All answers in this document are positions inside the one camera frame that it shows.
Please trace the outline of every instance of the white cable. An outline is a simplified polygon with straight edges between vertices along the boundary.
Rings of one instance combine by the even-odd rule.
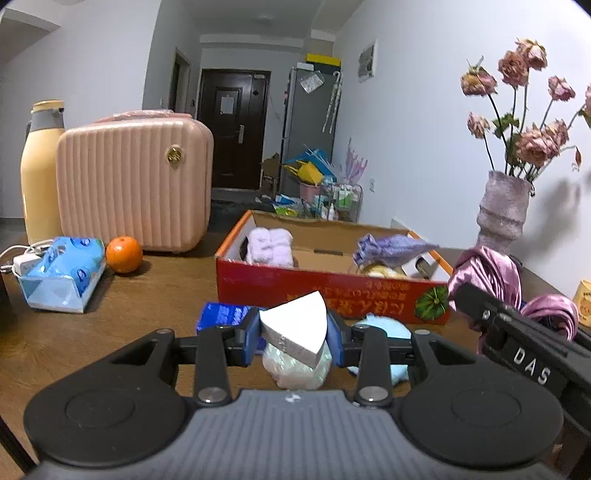
[[[0,254],[0,259],[6,255],[7,253],[9,253],[12,250],[15,250],[17,248],[23,249],[25,254],[35,254],[35,255],[39,255],[39,256],[43,256],[43,253],[45,253],[45,250],[47,250],[49,247],[51,247],[53,244],[53,238],[52,239],[48,239],[48,240],[41,240],[40,242],[35,242],[29,246],[26,245],[13,245],[11,247],[8,247],[4,252],[2,252]],[[18,278],[18,275],[16,274],[15,270],[14,270],[14,264],[7,264],[7,265],[2,265],[0,266],[0,272],[1,273],[10,273],[12,272],[12,274]]]
[[[4,252],[2,252],[0,254],[0,258],[2,258],[4,255],[6,255],[8,252],[10,252],[11,250],[14,250],[15,248],[22,248],[23,250],[26,250],[27,248],[29,248],[26,245],[13,245],[11,247],[8,247]]]

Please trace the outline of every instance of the red cardboard box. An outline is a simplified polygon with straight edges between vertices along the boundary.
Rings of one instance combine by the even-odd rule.
[[[293,236],[297,268],[251,265],[241,260],[241,248],[253,228],[285,228]],[[372,278],[356,273],[352,255],[366,233],[374,237],[395,230],[346,222],[300,219],[265,212],[246,212],[216,253],[217,296],[222,303],[274,307],[318,290],[326,306],[343,317],[361,319],[367,313],[403,323],[444,325],[449,316],[447,281],[451,266],[435,251],[422,255],[430,279],[418,273],[417,259],[403,266],[407,278]]]

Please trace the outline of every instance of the pink satin cloth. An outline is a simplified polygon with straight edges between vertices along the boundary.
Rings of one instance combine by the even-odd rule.
[[[449,305],[456,310],[454,295],[458,287],[471,283],[495,296],[503,303],[521,311],[521,314],[555,330],[572,340],[579,325],[579,311],[576,305],[563,295],[540,295],[521,308],[521,281],[517,267],[506,255],[480,246],[466,250],[458,259],[453,275],[449,279]],[[471,329],[480,332],[480,326],[473,319],[468,320]],[[478,352],[484,344],[486,332],[478,342]]]

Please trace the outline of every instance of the dark brown door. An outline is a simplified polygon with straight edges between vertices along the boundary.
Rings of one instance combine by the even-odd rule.
[[[258,190],[270,77],[203,71],[198,119],[213,133],[214,187]]]

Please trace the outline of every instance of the orange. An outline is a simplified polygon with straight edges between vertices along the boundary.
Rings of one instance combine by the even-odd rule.
[[[142,247],[130,236],[114,238],[106,250],[107,265],[117,273],[131,273],[137,270],[143,256]]]

